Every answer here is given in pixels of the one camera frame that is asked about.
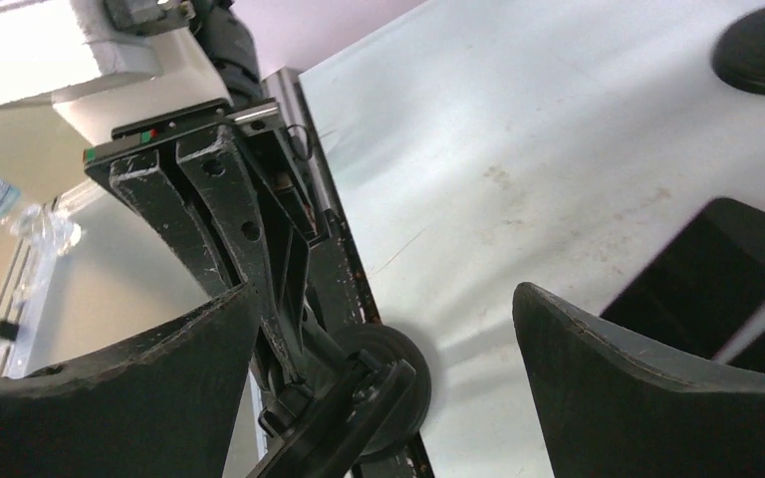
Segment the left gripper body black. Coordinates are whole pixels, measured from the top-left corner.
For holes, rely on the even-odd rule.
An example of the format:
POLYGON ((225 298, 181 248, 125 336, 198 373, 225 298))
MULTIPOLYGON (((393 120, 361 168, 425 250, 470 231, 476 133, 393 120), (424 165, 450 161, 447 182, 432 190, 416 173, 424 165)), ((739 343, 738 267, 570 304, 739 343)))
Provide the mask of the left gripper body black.
MULTIPOLYGON (((176 147, 187 134, 209 124, 229 124, 237 128, 252 152, 253 163, 269 180, 273 192, 309 244, 317 245, 330 236, 324 209, 316 196, 304 133, 289 128, 279 103, 273 98, 236 111, 227 102, 215 100, 118 127, 108 142, 85 150, 84 171, 105 192, 124 204, 109 183, 113 160, 156 149, 161 158, 184 175, 176 163, 176 147)), ((185 182, 190 185, 201 215, 211 227, 214 241, 222 245, 206 205, 186 176, 185 182)))

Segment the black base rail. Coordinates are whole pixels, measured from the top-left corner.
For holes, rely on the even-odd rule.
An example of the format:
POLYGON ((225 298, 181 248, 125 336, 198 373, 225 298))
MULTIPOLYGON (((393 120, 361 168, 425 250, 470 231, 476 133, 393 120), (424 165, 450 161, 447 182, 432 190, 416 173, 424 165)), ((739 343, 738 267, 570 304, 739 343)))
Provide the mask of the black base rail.
POLYGON ((415 385, 398 404, 398 413, 410 424, 398 427, 406 437, 361 458, 351 477, 432 477, 431 463, 419 435, 431 403, 432 385, 426 360, 417 345, 400 331, 382 323, 366 271, 360 258, 335 180, 316 130, 300 72, 283 68, 263 81, 267 94, 280 103, 289 128, 301 130, 316 196, 324 209, 330 236, 313 249, 313 285, 323 307, 324 328, 350 346, 364 346, 378 359, 406 359, 415 367, 415 385))

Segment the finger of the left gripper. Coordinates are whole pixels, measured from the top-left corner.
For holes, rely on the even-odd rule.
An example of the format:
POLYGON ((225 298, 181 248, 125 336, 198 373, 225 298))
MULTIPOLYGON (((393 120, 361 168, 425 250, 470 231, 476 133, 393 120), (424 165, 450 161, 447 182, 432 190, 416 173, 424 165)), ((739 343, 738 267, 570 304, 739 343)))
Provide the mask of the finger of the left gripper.
POLYGON ((158 150, 113 160, 109 183, 115 196, 156 232, 208 296, 239 284, 185 176, 161 158, 158 150))
POLYGON ((234 268, 259 291, 262 329, 284 379, 303 381, 304 237, 236 127, 209 124, 187 134, 176 163, 211 214, 234 268))

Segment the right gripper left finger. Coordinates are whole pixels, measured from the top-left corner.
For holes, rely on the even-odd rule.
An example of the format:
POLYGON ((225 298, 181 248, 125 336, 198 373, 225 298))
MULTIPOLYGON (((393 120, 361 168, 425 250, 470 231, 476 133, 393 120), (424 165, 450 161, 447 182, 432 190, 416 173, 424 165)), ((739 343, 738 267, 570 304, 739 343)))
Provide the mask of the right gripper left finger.
POLYGON ((239 286, 162 325, 0 378, 0 477, 218 477, 260 324, 239 286))

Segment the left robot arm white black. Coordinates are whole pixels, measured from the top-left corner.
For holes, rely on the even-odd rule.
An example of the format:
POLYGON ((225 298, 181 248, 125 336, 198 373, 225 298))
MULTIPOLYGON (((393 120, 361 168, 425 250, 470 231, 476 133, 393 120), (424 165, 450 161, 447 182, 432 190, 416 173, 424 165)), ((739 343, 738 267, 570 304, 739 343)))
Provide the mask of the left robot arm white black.
POLYGON ((120 123, 86 151, 86 174, 142 219, 205 293, 254 287, 258 383, 305 382, 311 253, 329 231, 309 168, 261 88, 250 31, 227 1, 104 8, 120 32, 194 41, 223 89, 120 123))

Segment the black phone pink case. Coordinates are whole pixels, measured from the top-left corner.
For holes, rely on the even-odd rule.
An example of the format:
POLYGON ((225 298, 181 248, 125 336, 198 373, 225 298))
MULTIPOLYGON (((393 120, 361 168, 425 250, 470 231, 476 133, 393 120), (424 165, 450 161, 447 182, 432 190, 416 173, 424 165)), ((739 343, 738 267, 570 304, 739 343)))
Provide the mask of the black phone pink case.
POLYGON ((732 198, 706 203, 601 317, 651 340, 644 363, 709 375, 714 355, 765 302, 765 211, 732 198))

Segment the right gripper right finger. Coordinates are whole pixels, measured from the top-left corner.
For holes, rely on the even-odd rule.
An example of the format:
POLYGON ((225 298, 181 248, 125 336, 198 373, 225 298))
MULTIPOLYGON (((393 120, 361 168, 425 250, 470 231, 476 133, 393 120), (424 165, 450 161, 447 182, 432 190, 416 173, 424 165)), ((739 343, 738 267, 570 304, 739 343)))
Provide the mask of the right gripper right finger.
POLYGON ((558 477, 765 477, 765 373, 700 358, 530 282, 513 324, 558 477))

